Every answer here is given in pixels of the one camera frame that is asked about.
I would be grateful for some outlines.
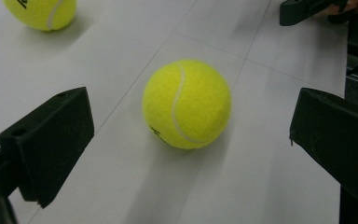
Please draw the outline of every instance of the printed logo on tennis ball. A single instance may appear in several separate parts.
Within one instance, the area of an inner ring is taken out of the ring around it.
[[[76,0],[3,0],[24,24],[42,31],[60,30],[75,16]]]
[[[155,136],[172,147],[208,146],[226,128],[230,111],[228,84],[201,61],[162,66],[145,87],[145,121]]]

